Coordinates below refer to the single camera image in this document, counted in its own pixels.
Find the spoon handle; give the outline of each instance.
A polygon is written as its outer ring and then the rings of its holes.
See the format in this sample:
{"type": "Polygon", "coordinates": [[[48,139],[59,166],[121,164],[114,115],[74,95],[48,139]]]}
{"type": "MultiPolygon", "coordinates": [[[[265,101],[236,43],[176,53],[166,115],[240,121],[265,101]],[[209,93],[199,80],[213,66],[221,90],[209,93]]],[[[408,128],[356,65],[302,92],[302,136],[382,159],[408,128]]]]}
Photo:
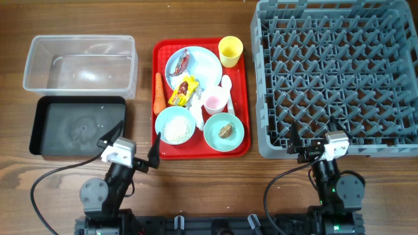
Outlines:
{"type": "Polygon", "coordinates": [[[231,98],[231,95],[229,95],[229,98],[228,98],[227,108],[228,108],[228,114],[232,114],[235,116],[234,105],[233,105],[233,100],[231,98]]]}

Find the bowl of rice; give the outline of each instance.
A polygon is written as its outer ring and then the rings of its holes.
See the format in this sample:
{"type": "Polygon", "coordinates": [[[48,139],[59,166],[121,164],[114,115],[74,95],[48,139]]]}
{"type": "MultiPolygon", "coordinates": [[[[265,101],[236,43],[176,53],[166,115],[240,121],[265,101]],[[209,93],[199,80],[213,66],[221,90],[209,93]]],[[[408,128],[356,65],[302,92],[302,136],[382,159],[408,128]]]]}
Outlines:
{"type": "Polygon", "coordinates": [[[155,120],[155,132],[161,140],[171,145],[183,144],[195,132],[196,121],[186,108],[171,106],[164,109],[155,120]]]}

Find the yellow cup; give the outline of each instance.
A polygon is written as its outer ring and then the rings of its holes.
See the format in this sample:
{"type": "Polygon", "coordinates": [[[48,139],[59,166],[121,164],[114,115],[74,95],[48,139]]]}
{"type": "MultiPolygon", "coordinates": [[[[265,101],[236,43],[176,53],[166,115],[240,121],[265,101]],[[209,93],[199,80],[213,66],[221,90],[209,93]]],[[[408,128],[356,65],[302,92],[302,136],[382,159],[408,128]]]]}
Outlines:
{"type": "Polygon", "coordinates": [[[244,46],[237,37],[228,36],[219,42],[217,48],[219,49],[221,64],[227,68],[232,68],[240,59],[244,46]]]}

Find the carrot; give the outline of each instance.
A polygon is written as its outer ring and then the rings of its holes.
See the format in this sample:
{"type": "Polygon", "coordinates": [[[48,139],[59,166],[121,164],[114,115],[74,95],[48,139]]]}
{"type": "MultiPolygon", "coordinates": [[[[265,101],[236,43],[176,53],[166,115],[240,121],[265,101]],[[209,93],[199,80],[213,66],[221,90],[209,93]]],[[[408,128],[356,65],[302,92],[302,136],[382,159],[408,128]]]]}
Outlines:
{"type": "Polygon", "coordinates": [[[166,108],[165,98],[164,98],[164,89],[163,89],[163,79],[161,74],[157,72],[155,74],[155,99],[154,99],[154,114],[160,114],[166,108]]]}

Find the yellow snack package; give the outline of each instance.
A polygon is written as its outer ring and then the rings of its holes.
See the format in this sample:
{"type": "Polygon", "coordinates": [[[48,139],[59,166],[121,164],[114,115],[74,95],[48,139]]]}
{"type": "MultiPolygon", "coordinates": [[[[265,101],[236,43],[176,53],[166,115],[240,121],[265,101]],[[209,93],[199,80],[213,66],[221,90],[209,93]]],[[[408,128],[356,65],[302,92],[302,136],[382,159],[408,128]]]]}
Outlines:
{"type": "Polygon", "coordinates": [[[191,95],[195,92],[196,87],[199,85],[198,81],[195,81],[194,76],[185,76],[182,83],[172,93],[169,104],[176,106],[185,106],[191,95]]]}

